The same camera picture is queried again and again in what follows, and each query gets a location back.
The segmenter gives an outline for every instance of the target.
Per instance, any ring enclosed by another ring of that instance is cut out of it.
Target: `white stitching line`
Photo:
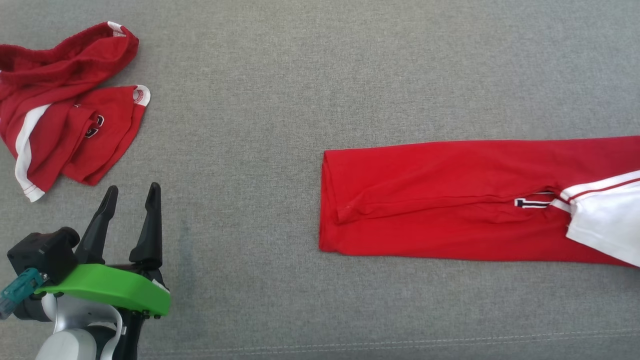
[[[572,331],[572,332],[551,332],[548,334],[533,334],[533,335],[516,335],[516,336],[498,336],[491,338],[462,338],[462,339],[439,339],[439,340],[408,340],[408,341],[381,341],[374,343],[345,343],[345,344],[324,344],[324,345],[282,345],[275,347],[238,347],[238,348],[221,348],[221,349],[202,349],[202,350],[172,350],[162,352],[147,352],[140,350],[144,354],[169,354],[169,353],[185,353],[185,352],[230,352],[230,351],[245,351],[245,350],[268,350],[279,348],[314,348],[314,347],[348,347],[348,346],[365,346],[365,345],[394,345],[394,344],[415,344],[415,343],[439,343],[439,342],[451,342],[451,341],[479,341],[479,340],[499,340],[499,339],[518,339],[518,338],[534,338],[537,336],[553,336],[553,335],[575,335],[575,334],[601,334],[603,332],[631,332],[640,331],[637,329],[622,329],[622,330],[599,330],[599,331]]]
[[[588,338],[612,338],[612,337],[617,337],[617,336],[640,336],[640,334],[574,336],[574,337],[571,337],[571,338],[531,339],[531,340],[519,340],[519,341],[498,341],[498,342],[493,342],[493,343],[413,345],[413,346],[403,346],[403,347],[322,348],[322,349],[312,349],[312,350],[240,352],[240,353],[229,353],[229,354],[189,355],[189,357],[223,357],[223,356],[241,356],[241,355],[291,354],[291,353],[302,353],[302,352],[336,352],[336,351],[355,351],[355,350],[389,350],[389,349],[397,349],[397,348],[462,347],[462,346],[472,346],[472,345],[532,343],[532,342],[535,342],[535,341],[551,341],[551,340],[571,340],[571,339],[588,339]],[[160,358],[171,358],[171,357],[177,357],[177,356],[178,355],[154,356],[154,358],[159,358],[159,357]]]

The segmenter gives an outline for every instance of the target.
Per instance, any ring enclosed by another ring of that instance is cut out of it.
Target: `red shorts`
[[[640,170],[640,136],[326,151],[322,251],[628,265],[568,239],[562,191]]]

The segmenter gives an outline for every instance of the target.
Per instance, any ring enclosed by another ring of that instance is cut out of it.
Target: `green plastic part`
[[[60,284],[44,286],[35,293],[65,293],[135,311],[148,311],[150,316],[166,316],[171,295],[142,275],[110,268],[102,264],[78,265]]]

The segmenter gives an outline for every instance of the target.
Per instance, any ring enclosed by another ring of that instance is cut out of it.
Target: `gray fabric surface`
[[[0,150],[0,252],[82,231],[116,184],[105,257],[123,262],[157,181],[173,306],[140,359],[637,359],[635,269],[325,254],[317,219],[325,149],[640,133],[639,17],[637,0],[0,0],[0,43],[127,26],[140,52],[109,84],[152,91],[95,188],[61,178],[29,204]],[[51,329],[0,323],[0,359]]]

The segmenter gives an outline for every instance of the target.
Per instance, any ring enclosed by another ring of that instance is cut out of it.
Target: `white fabric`
[[[563,193],[573,194],[569,197],[583,193],[570,201],[572,220],[566,237],[640,266],[640,181],[627,183],[634,176],[637,179],[640,172],[615,177],[618,184],[626,183],[617,187],[612,177],[566,189]]]
[[[31,143],[29,142],[29,136],[31,132],[38,124],[38,121],[42,115],[47,111],[51,104],[39,106],[30,110],[24,116],[24,123],[18,133],[18,137],[15,139],[15,152],[18,154],[15,160],[15,178],[20,183],[24,195],[34,202],[44,195],[44,192],[39,189],[34,183],[27,178],[27,171],[31,164]]]

